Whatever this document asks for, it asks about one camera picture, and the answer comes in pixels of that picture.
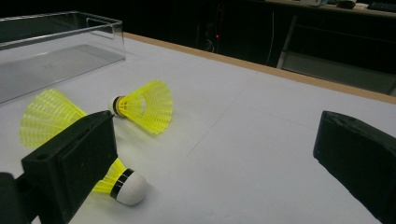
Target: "clear plastic box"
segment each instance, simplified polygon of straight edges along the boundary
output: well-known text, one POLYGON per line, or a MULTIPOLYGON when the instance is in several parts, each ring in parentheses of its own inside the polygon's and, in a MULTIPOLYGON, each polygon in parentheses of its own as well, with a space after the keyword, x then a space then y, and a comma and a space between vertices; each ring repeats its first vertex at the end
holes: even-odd
POLYGON ((122 60, 122 21, 78 11, 0 19, 0 104, 122 60))

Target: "table surface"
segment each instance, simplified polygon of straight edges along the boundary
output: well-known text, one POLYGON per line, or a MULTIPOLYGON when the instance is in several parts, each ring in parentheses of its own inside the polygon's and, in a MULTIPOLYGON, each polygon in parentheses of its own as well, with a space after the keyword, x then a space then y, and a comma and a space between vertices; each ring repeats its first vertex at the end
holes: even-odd
MULTIPOLYGON (((126 206, 93 192, 71 223, 380 223, 313 148, 323 110, 396 136, 394 97, 124 36, 125 61, 49 88, 91 114, 157 78, 172 92, 173 119, 152 136, 114 118, 119 157, 147 179, 147 197, 126 206)), ((31 152, 21 115, 40 92, 0 105, 0 171, 15 177, 31 152)))

